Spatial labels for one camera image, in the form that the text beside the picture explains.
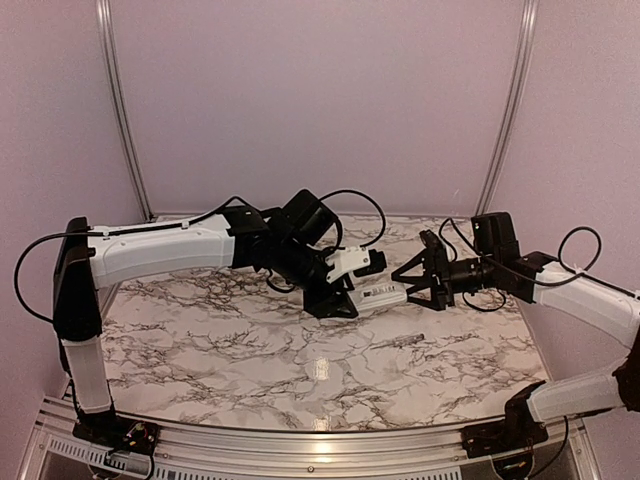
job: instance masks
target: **marble surface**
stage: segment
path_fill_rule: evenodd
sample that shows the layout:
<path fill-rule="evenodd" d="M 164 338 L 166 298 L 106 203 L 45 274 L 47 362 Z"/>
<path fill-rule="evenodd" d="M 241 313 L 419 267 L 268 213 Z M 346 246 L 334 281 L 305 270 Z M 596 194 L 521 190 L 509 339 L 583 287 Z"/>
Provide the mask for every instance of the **marble surface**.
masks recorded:
<path fill-rule="evenodd" d="M 356 286 L 387 280 L 421 250 L 420 230 L 440 221 L 390 218 L 376 246 L 390 268 Z M 376 217 L 343 222 L 347 245 L 379 228 Z M 228 427 L 390 429 L 498 415 L 511 395 L 547 378 L 511 299 L 495 313 L 457 298 L 444 312 L 404 304 L 317 320 L 302 312 L 299 292 L 272 292 L 265 278 L 196 270 L 124 283 L 103 335 L 116 407 Z M 488 306 L 496 296 L 471 300 Z"/>

